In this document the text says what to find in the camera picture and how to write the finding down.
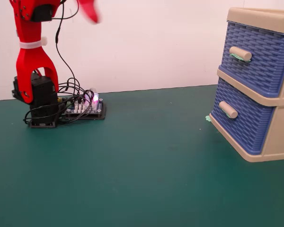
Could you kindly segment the red fixed gripper finger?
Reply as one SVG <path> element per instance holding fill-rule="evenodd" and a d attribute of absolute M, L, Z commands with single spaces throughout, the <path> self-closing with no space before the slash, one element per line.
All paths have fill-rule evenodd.
<path fill-rule="evenodd" d="M 99 23 L 99 15 L 95 6 L 95 0 L 78 0 L 79 8 L 85 16 L 94 23 Z"/>

